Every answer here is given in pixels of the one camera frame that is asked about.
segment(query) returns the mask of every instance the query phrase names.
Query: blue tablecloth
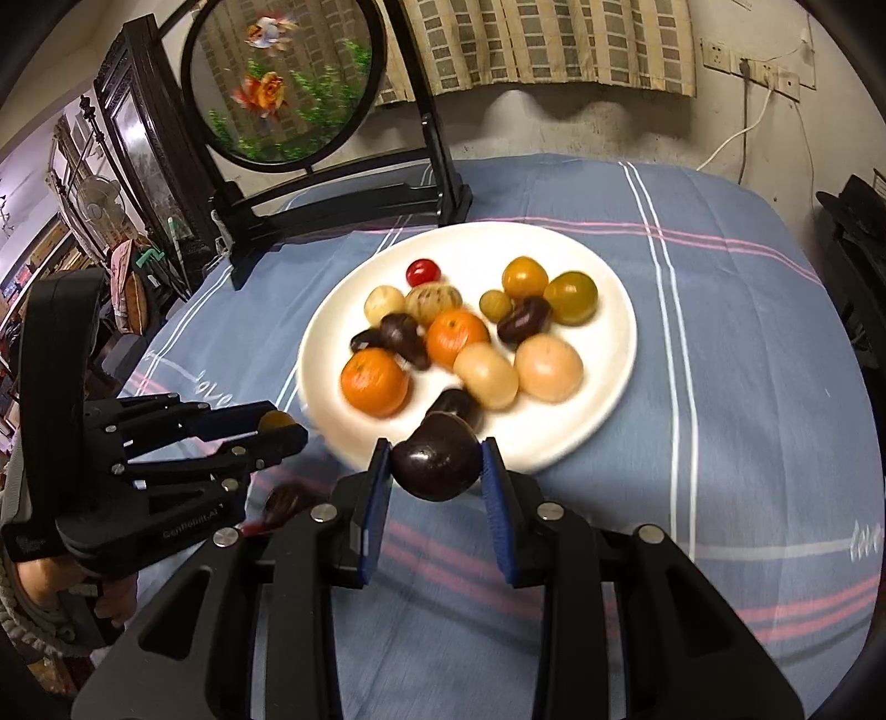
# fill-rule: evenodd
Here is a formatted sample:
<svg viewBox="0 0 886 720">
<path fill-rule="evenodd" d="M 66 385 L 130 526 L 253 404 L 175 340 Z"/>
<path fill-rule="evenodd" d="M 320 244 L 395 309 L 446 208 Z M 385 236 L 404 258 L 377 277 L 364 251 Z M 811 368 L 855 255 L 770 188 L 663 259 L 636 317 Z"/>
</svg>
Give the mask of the blue tablecloth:
<svg viewBox="0 0 886 720">
<path fill-rule="evenodd" d="M 867 633 L 883 476 L 850 344 L 788 230 L 752 192 L 682 168 L 541 155 L 459 169 L 475 195 L 470 220 L 575 238 L 618 273 L 636 311 L 624 399 L 540 474 L 543 491 L 605 528 L 665 528 L 813 711 Z M 404 173 L 429 177 L 425 166 Z M 269 399 L 310 427 L 295 381 L 307 322 L 349 271 L 420 231 L 410 222 L 284 246 L 240 292 L 223 264 L 152 343 L 128 392 Z M 255 476 L 251 512 L 278 482 L 324 492 L 349 472 L 315 435 L 298 458 Z M 180 561 L 143 572 L 142 600 Z M 346 717 L 529 716 L 540 594 L 504 584 L 477 493 L 430 505 L 395 490 L 373 584 L 334 602 Z M 616 651 L 612 662 L 618 679 Z"/>
</svg>

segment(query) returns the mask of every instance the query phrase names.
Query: circular black frame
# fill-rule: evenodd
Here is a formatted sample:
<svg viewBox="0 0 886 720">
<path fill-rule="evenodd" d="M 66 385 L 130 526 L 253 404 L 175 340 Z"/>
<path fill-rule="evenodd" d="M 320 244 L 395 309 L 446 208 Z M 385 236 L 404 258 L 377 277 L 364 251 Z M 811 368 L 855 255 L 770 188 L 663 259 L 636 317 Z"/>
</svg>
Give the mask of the circular black frame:
<svg viewBox="0 0 886 720">
<path fill-rule="evenodd" d="M 255 170 L 261 173 L 288 173 L 295 170 L 309 170 L 320 160 L 332 155 L 339 147 L 345 144 L 347 139 L 362 125 L 372 104 L 378 97 L 381 89 L 382 73 L 387 66 L 387 33 L 382 21 L 381 12 L 378 11 L 374 0 L 354 0 L 363 12 L 366 24 L 369 28 L 369 42 L 372 50 L 372 61 L 369 64 L 369 73 L 366 76 L 366 89 L 360 102 L 354 109 L 350 119 L 341 127 L 338 134 L 315 153 L 299 160 L 285 160 L 281 162 L 261 162 L 250 160 L 242 155 L 237 155 L 228 150 L 219 138 L 212 132 L 206 121 L 200 115 L 197 108 L 197 100 L 194 98 L 194 86 L 190 79 L 190 66 L 193 62 L 194 48 L 197 45 L 197 37 L 200 30 L 206 24 L 209 14 L 216 5 L 225 0 L 209 0 L 194 19 L 190 26 L 188 36 L 184 40 L 182 49 L 182 66 L 180 82 L 184 96 L 184 109 L 188 114 L 187 120 L 193 126 L 204 142 L 221 155 L 228 162 L 233 162 L 240 168 Z"/>
</svg>

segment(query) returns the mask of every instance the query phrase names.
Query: goldfish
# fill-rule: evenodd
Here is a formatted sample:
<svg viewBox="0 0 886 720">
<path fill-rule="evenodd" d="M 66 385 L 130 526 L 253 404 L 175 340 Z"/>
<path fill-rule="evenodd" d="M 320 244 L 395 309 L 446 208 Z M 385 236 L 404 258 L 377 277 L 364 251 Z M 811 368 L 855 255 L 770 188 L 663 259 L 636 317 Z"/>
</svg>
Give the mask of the goldfish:
<svg viewBox="0 0 886 720">
<path fill-rule="evenodd" d="M 287 50 L 292 43 L 286 33 L 298 25 L 290 15 L 265 15 L 246 29 L 246 42 L 253 48 L 267 50 L 269 55 Z"/>
<path fill-rule="evenodd" d="M 243 84 L 231 93 L 241 107 L 261 117 L 276 119 L 277 110 L 286 105 L 283 78 L 277 73 L 265 73 L 261 80 L 247 76 Z"/>
</svg>

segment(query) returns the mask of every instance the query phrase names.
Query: blue gripper pad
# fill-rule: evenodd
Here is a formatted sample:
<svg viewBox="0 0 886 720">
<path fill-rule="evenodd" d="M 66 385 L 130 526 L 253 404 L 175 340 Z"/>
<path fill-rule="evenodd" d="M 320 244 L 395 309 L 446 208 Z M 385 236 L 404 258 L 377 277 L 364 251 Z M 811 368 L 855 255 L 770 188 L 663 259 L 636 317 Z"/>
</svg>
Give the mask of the blue gripper pad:
<svg viewBox="0 0 886 720">
<path fill-rule="evenodd" d="M 513 512 L 519 512 L 513 504 L 513 490 L 510 487 L 508 471 L 505 469 L 495 440 L 483 441 L 483 474 L 480 488 L 483 491 L 483 503 L 486 506 L 486 517 L 489 519 L 489 531 L 493 537 L 495 562 L 504 574 L 508 584 L 517 579 L 517 538 L 513 526 Z"/>
<path fill-rule="evenodd" d="M 369 462 L 371 490 L 369 503 L 362 525 L 351 525 L 351 543 L 360 545 L 360 561 L 357 567 L 360 581 L 366 585 L 378 565 L 378 555 L 382 551 L 382 535 L 385 532 L 388 503 L 391 500 L 391 444 L 379 441 Z"/>
</svg>

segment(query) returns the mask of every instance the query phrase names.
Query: human hand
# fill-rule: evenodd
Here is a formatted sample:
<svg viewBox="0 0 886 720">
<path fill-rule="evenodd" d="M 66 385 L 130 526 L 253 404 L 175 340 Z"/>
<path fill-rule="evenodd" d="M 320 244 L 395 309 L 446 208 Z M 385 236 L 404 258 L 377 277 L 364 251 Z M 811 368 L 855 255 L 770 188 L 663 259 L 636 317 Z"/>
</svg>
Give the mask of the human hand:
<svg viewBox="0 0 886 720">
<path fill-rule="evenodd" d="M 38 607 L 53 608 L 56 595 L 84 582 L 89 573 L 80 567 L 70 555 L 57 558 L 41 558 L 16 565 L 19 584 L 25 594 Z M 104 580 L 102 597 L 96 602 L 96 617 L 110 618 L 116 627 L 136 612 L 137 575 L 122 580 Z"/>
</svg>

